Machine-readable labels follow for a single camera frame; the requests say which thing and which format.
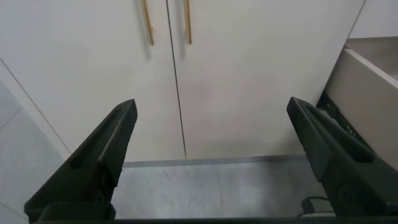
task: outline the white cabinet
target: white cabinet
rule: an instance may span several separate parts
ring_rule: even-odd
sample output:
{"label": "white cabinet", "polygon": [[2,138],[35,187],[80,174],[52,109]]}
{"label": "white cabinet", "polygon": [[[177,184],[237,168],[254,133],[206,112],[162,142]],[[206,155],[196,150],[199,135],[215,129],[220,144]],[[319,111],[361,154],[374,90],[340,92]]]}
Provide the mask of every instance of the white cabinet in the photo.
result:
{"label": "white cabinet", "polygon": [[138,0],[8,0],[0,56],[71,151],[134,98],[126,161],[185,159],[182,125],[187,159],[296,154],[289,98],[317,102],[363,2],[191,0],[187,45],[183,1],[147,0],[150,46]]}
{"label": "white cabinet", "polygon": [[291,96],[315,104],[363,0],[169,1],[187,159],[295,154]]}
{"label": "white cabinet", "polygon": [[2,1],[0,56],[72,152],[120,102],[138,120],[126,161],[184,159],[165,1]]}

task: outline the brass cabinet handle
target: brass cabinet handle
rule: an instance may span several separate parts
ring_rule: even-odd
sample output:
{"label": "brass cabinet handle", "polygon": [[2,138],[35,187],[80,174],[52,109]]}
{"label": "brass cabinet handle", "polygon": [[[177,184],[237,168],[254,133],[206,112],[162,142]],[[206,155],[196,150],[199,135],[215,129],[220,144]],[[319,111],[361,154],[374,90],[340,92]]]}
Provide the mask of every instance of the brass cabinet handle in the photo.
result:
{"label": "brass cabinet handle", "polygon": [[151,26],[150,20],[149,20],[147,0],[141,0],[141,9],[142,9],[142,15],[144,16],[145,28],[146,28],[147,36],[148,36],[148,44],[153,45],[154,44],[154,36],[152,35],[152,26]]}
{"label": "brass cabinet handle", "polygon": [[185,34],[187,36],[187,44],[192,44],[191,34],[191,12],[189,9],[189,0],[184,0],[184,14],[185,14]]}

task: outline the gray floor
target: gray floor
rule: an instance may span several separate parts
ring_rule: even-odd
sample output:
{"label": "gray floor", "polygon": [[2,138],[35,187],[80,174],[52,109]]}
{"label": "gray floor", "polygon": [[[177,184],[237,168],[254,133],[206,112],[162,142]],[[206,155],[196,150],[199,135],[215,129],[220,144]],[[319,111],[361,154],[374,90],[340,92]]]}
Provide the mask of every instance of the gray floor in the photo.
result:
{"label": "gray floor", "polygon": [[122,171],[116,218],[293,217],[307,196],[325,196],[305,159]]}

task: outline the black plastic part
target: black plastic part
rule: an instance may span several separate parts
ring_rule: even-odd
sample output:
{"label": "black plastic part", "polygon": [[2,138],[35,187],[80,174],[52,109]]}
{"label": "black plastic part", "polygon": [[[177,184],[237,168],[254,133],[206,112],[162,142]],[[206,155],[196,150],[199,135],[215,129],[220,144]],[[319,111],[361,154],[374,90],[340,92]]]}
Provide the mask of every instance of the black plastic part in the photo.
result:
{"label": "black plastic part", "polygon": [[290,120],[339,217],[398,214],[398,172],[309,103],[291,98]]}
{"label": "black plastic part", "polygon": [[[55,202],[106,203],[117,186],[127,145],[137,120],[134,100],[115,107],[88,136],[79,148],[62,164],[48,181],[25,203],[29,222],[36,222],[47,206]],[[75,212],[66,206],[65,217]]]}
{"label": "black plastic part", "polygon": [[396,224],[398,217],[305,217],[305,218],[196,218],[158,220],[113,220],[109,222],[59,221],[37,222],[37,224]]}
{"label": "black plastic part", "polygon": [[342,127],[348,134],[352,135],[355,139],[360,141],[362,144],[370,148],[367,142],[362,138],[362,136],[354,129],[354,127],[349,123],[349,121],[344,117],[341,113],[339,107],[330,99],[330,97],[323,92],[318,104],[317,108],[324,109],[328,115],[335,119],[337,123]]}
{"label": "black plastic part", "polygon": [[47,205],[39,221],[114,220],[116,211],[109,202],[54,202]]}

